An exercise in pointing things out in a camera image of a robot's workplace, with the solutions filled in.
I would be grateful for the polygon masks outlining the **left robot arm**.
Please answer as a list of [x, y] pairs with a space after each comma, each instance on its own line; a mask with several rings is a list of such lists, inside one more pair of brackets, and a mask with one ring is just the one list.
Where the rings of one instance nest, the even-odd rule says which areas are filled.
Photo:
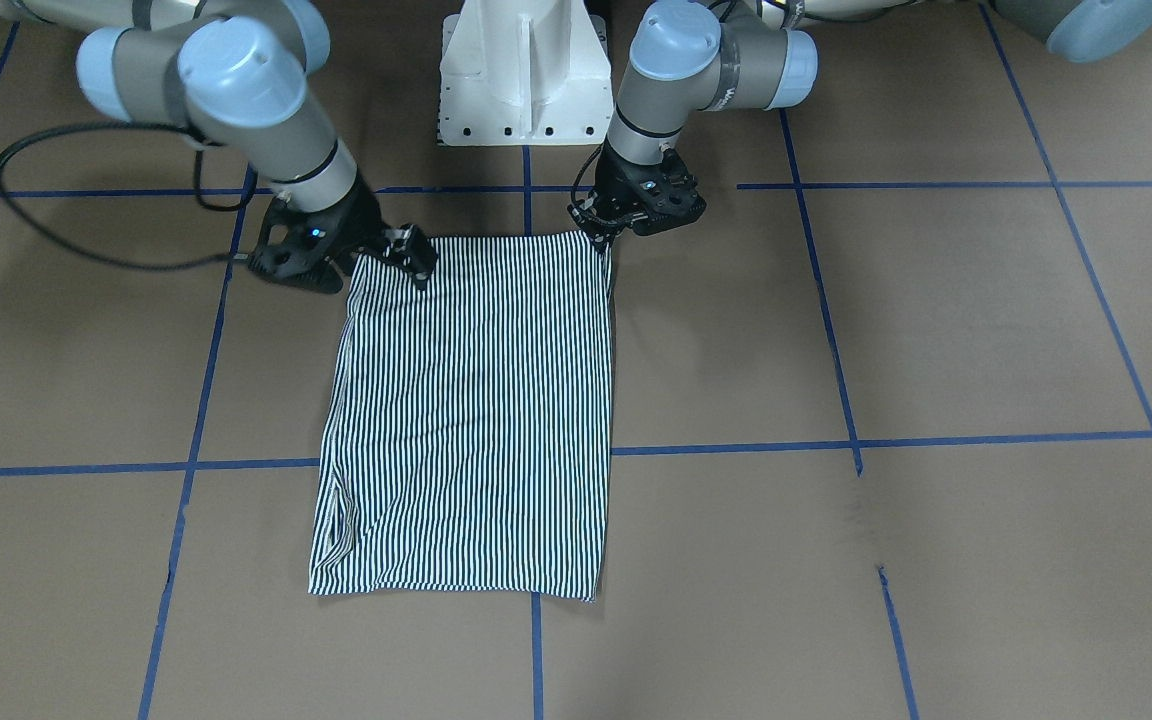
[[623, 232], [650, 236], [707, 204], [677, 151], [696, 111], [785, 109], [804, 101], [819, 56], [803, 24], [881, 18], [896, 1], [655, 1], [637, 26], [594, 182], [568, 213], [604, 252]]

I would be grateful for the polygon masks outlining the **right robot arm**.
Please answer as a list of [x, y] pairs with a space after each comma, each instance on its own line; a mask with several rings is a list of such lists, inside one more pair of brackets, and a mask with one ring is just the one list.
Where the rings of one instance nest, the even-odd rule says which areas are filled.
[[342, 290], [361, 258], [425, 290], [438, 253], [416, 225], [385, 223], [351, 151], [308, 88], [329, 58], [329, 29], [310, 1], [0, 1], [0, 18], [84, 33], [76, 77], [101, 122], [59, 126], [0, 152], [0, 199], [41, 237], [82, 258], [147, 272], [147, 264], [77, 245], [18, 205], [9, 161], [33, 143], [81, 132], [172, 132], [204, 156], [242, 152], [273, 199], [250, 251], [200, 258], [247, 265], [264, 281]]

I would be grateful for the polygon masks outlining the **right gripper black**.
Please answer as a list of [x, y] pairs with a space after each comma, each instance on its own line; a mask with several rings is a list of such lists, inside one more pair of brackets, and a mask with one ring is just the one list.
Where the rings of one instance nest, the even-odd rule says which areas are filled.
[[271, 200], [247, 268], [262, 281], [329, 295], [343, 290], [361, 258], [401, 270], [425, 291], [439, 253], [419, 225], [387, 227], [376, 194], [356, 176], [329, 209], [301, 211], [280, 197]]

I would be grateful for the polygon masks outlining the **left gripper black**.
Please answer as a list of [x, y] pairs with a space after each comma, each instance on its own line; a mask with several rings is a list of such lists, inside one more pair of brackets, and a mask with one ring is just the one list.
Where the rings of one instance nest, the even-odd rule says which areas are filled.
[[652, 236], [698, 222], [707, 200], [698, 179], [676, 150], [641, 165], [617, 156], [608, 143], [582, 164], [570, 188], [568, 215], [585, 233], [594, 252], [605, 255], [623, 232]]

